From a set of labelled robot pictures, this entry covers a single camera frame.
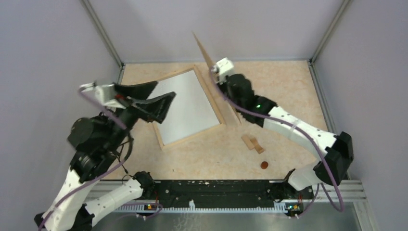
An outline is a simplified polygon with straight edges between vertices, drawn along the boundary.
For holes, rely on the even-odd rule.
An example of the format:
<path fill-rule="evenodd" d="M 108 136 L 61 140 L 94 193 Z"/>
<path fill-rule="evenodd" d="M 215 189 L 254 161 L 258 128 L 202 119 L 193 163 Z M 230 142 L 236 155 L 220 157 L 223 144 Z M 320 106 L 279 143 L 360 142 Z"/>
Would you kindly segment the brown frame backing board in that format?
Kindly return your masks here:
<path fill-rule="evenodd" d="M 211 57 L 209 56 L 209 54 L 205 50 L 202 43 L 199 41 L 197 35 L 193 31 L 192 31 L 192 34 L 193 34 L 194 39 L 195 39 L 195 41 L 196 41 L 196 43 L 197 43 L 197 45 L 198 45 L 198 47 L 200 49 L 200 52 L 201 52 L 201 54 L 202 54 L 202 56 L 204 58 L 204 61 L 206 62 L 206 65 L 207 65 L 208 69 L 211 70 L 215 63 L 213 62 L 213 60 L 211 59 Z M 242 122 L 241 122 L 241 119 L 240 119 L 240 117 L 238 115 L 238 112 L 236 111 L 236 109 L 234 109 L 234 107 L 230 103 L 228 103 L 228 105 L 229 105 L 229 108 L 231 109 L 231 111 L 234 113 L 234 115 L 235 115 L 235 117 L 237 119 L 237 123 L 239 125 L 241 125 Z"/>

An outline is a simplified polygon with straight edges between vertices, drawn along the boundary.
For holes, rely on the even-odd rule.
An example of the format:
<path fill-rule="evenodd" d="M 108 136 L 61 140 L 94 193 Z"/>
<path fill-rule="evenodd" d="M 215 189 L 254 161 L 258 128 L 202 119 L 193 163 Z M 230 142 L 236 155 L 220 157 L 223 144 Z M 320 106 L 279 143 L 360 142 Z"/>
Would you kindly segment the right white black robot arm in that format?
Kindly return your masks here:
<path fill-rule="evenodd" d="M 247 122 L 277 132 L 315 156 L 316 162 L 288 173 L 282 185 L 286 197 L 295 198 L 306 187 L 318 183 L 340 185 L 354 160 L 348 133 L 333 134 L 296 118 L 276 102 L 256 95 L 251 81 L 242 74 L 217 77 L 217 80 L 222 96 Z"/>

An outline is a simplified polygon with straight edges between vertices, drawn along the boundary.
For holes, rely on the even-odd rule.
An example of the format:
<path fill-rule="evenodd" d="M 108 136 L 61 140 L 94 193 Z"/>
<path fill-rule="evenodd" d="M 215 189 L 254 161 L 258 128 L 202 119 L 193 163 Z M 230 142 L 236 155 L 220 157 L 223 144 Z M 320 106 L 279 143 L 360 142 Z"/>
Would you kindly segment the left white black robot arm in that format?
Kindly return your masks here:
<path fill-rule="evenodd" d="M 149 172 L 135 173 L 122 186 L 87 201 L 92 188 L 121 167 L 130 157 L 131 130 L 139 121 L 162 123 L 176 97 L 171 91 L 156 97 L 157 81 L 136 85 L 117 83 L 81 85 L 79 94 L 100 113 L 83 117 L 71 127 L 68 142 L 75 150 L 64 183 L 52 205 L 35 215 L 39 230 L 90 231 L 102 218 L 122 205 L 155 192 Z"/>

